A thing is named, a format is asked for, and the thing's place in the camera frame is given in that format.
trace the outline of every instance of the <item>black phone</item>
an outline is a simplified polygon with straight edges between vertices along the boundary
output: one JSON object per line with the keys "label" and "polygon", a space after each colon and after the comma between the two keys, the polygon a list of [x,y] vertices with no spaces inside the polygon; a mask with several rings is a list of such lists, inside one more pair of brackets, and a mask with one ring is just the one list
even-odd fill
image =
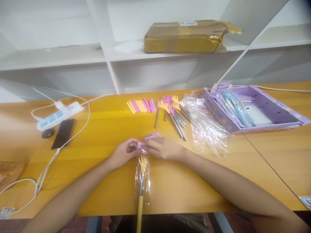
{"label": "black phone", "polygon": [[[63,144],[68,142],[68,140],[71,138],[74,124],[75,124],[75,119],[64,120],[61,122],[61,125],[59,126],[59,130],[55,137],[51,150],[56,150],[58,148],[61,148]],[[69,142],[66,143],[66,145],[63,146],[63,148],[68,147],[68,145],[69,145]]]}

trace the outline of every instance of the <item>wooden table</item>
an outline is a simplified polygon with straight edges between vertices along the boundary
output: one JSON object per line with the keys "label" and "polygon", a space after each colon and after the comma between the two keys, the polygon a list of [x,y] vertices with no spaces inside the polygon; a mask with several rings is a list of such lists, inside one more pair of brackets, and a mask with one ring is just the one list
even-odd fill
{"label": "wooden table", "polygon": [[[114,95],[91,102],[91,117],[87,127],[70,142],[68,148],[60,152],[58,158],[50,166],[43,190],[37,198],[27,208],[11,218],[33,217],[64,187],[107,158],[121,141],[130,137],[143,140],[146,135],[159,132],[161,135],[172,138],[181,145],[192,149],[191,127],[186,127],[184,130],[188,138],[188,141],[184,142],[179,138],[170,119],[168,118],[166,122],[162,120],[163,111],[160,113],[156,129],[154,127],[155,114],[133,115],[126,105],[126,101],[129,100],[143,99],[144,97],[157,100],[166,94],[178,95],[181,100],[183,93],[190,92],[190,90],[181,90]],[[280,94],[288,95],[287,92],[280,92]],[[2,104],[0,106],[0,160],[26,162],[28,167],[23,178],[37,179],[54,154],[50,148],[55,136],[42,139],[41,132],[36,129],[36,121],[30,115],[32,109],[48,104],[50,101]],[[54,111],[55,107],[40,109],[35,112],[35,115],[45,117]],[[74,134],[84,126],[87,117],[87,110],[75,116]],[[296,135],[296,131],[300,130],[306,137],[310,136],[310,133],[304,130],[305,127],[288,130],[288,134]],[[265,132],[264,134],[277,135],[278,133],[282,132]],[[248,138],[242,134],[229,137],[227,149],[230,154],[225,158],[216,157],[211,150],[199,154],[257,183],[290,209],[306,210],[283,182],[282,177],[280,178],[277,171],[275,172],[271,168]],[[83,216],[135,214],[137,194],[134,190],[137,163],[136,159],[132,159],[121,169],[109,174],[84,203],[78,214]],[[174,162],[161,161],[153,156],[150,159],[150,164],[151,193],[144,195],[150,205],[144,207],[144,214],[236,210],[236,207],[220,196],[209,184],[184,166]],[[31,182],[19,183],[1,195],[0,207],[19,209],[33,197],[33,193],[34,185]]]}
{"label": "wooden table", "polygon": [[[263,86],[311,90],[311,82]],[[265,91],[311,119],[311,93]],[[311,124],[293,130],[248,133],[245,136],[297,197],[311,196]]]}

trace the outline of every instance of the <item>hand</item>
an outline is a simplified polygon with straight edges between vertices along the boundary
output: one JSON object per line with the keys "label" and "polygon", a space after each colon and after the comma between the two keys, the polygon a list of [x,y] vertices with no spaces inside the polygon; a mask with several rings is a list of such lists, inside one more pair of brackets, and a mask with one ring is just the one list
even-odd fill
{"label": "hand", "polygon": [[163,160],[177,161],[185,148],[165,137],[155,137],[145,142],[143,149]]}
{"label": "hand", "polygon": [[140,151],[137,149],[138,139],[130,138],[122,142],[115,149],[114,153],[108,158],[108,162],[112,169],[122,167],[135,155],[138,155]]}

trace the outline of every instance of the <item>purple box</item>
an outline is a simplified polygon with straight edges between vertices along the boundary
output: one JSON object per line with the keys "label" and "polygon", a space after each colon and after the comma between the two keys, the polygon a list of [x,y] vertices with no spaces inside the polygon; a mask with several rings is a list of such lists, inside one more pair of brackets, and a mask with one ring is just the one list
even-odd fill
{"label": "purple box", "polygon": [[298,112],[292,110],[288,106],[284,105],[280,101],[276,100],[272,96],[268,95],[261,89],[255,86],[242,86],[233,87],[231,91],[248,95],[254,98],[252,103],[260,109],[260,111],[273,123],[271,125],[246,127],[241,128],[233,120],[232,116],[225,112],[219,104],[211,97],[211,93],[208,88],[204,88],[201,98],[205,100],[205,105],[213,113],[217,121],[224,127],[229,133],[247,133],[268,131],[277,129],[295,128],[298,126],[306,125],[311,121],[300,115]]}

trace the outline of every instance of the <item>yellow plastic claw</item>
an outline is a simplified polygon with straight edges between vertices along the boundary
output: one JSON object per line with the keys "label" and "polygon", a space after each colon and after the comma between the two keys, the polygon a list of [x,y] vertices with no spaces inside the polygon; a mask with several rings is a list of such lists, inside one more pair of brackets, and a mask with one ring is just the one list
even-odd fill
{"label": "yellow plastic claw", "polygon": [[179,104],[173,102],[173,103],[172,103],[172,106],[173,106],[174,108],[180,110]]}
{"label": "yellow plastic claw", "polygon": [[142,155],[140,158],[138,158],[138,162],[140,164],[140,168],[142,172],[144,173],[147,167],[148,159],[146,156]]}
{"label": "yellow plastic claw", "polygon": [[173,95],[172,100],[173,100],[176,104],[179,104],[178,96]]}
{"label": "yellow plastic claw", "polygon": [[160,100],[156,105],[157,105],[159,108],[164,109],[164,110],[167,111],[168,113],[171,113],[171,112],[169,111],[168,104],[165,104],[165,103],[163,102],[163,100]]}

